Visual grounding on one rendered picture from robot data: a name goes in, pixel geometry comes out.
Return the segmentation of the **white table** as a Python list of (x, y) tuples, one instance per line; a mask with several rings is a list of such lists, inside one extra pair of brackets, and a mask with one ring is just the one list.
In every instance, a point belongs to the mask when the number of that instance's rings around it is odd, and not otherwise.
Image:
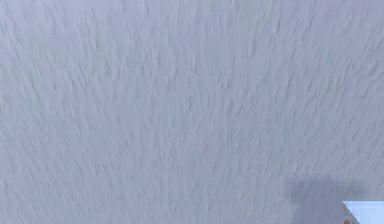
[(384, 201), (344, 201), (360, 224), (384, 224)]

